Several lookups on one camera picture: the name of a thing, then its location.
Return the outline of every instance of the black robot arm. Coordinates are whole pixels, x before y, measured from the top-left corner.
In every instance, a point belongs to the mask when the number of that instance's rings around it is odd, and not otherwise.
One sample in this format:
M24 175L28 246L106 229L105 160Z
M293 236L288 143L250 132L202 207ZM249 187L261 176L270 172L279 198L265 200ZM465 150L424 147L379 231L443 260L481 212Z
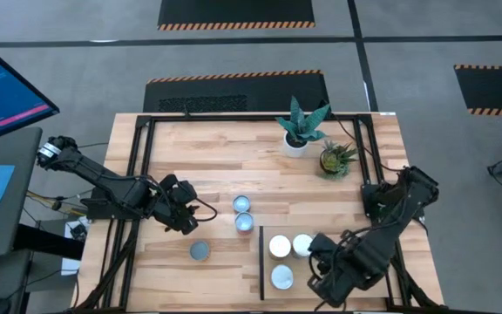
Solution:
M383 278L394 255L394 244L412 216L438 198L437 183L416 167L398 174L396 184L384 183L365 200L384 213L378 224L345 230L339 243L320 233L309 250L319 263L308 287L323 301L339 307L354 288L367 290Z
M153 216L167 226L166 230L189 234L198 226L193 217L195 206L187 204L197 199L197 194L187 181L178 181L169 174L160 183L151 176L122 176L96 161L83 156L75 140L59 136L50 137L38 150L37 164L44 169L73 173L90 182L103 197L83 199L91 208L115 207L136 218Z

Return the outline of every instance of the black panel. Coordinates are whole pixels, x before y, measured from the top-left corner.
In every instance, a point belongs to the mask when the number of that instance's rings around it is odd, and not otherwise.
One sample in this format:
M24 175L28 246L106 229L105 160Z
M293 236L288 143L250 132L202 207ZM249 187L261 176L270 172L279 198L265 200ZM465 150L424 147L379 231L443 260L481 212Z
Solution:
M144 112L286 112L292 95L304 111L329 103L322 74L294 74L150 83Z
M158 24L314 22L310 0L163 0Z
M502 70L456 70L458 83L468 109L502 109Z

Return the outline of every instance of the yellow and black striped tape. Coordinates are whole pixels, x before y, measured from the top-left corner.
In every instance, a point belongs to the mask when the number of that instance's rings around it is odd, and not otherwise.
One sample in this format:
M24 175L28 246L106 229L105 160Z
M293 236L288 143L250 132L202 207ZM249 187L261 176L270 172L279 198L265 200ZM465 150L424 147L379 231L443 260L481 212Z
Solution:
M498 108L470 108L468 113L475 115L495 115L502 116L502 109Z
M454 65L454 69L502 70L502 65Z
M177 78L155 78L149 79L146 84L161 83L161 82L180 82L199 79L239 79L239 78L256 78L276 75L296 75L296 74L322 74L321 70L295 70L295 71L274 71L274 72L252 72L252 73L232 73L232 74L217 74L217 75L194 75Z
M208 31L208 30L250 30L250 29L284 29L313 28L315 22L245 22L245 23L183 23L161 24L159 31Z

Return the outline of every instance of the wooden tabletop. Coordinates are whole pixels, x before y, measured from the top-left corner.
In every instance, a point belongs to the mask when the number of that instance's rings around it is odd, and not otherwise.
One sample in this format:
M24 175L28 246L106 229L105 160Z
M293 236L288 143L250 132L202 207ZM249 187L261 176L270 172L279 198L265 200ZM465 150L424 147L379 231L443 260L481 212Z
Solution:
M127 170L137 115L116 115L105 166L118 174ZM383 164L407 165L397 117L379 113L372 116ZM351 123L343 124L353 133ZM336 122L325 121L319 129L339 143L353 142ZM344 229L365 227L370 223L363 214L359 163L352 164L343 180L325 180L318 176L322 142L311 143L303 158L288 158L280 149L284 131L275 121L158 122L155 132L148 173L157 180L165 174L189 180L199 197L220 214L185 236L165 233L165 227L155 220L141 223L128 310L312 311L320 300L309 294L307 287L293 287L293 296L260 300L258 228L250 235L236 232L232 201L237 195L249 197L255 226L265 226L265 230L284 227L337 234ZM362 132L367 139L366 130ZM136 173L145 137L144 131ZM371 177L375 178L371 158L368 160L370 170L373 169ZM384 176L389 181L396 178L392 172L385 172ZM199 209L196 216L206 218L210 214ZM107 227L108 221L91 225L78 275L81 300L98 283ZM408 271L430 298L442 303L424 230L411 223L400 239ZM196 240L210 245L210 257L205 262L189 258L188 248ZM116 279L112 304L119 301L122 273L121 270ZM393 271L390 277L393 295L397 297ZM382 281L372 290L353 292L347 300L348 310L383 310L383 298L387 296L386 283Z

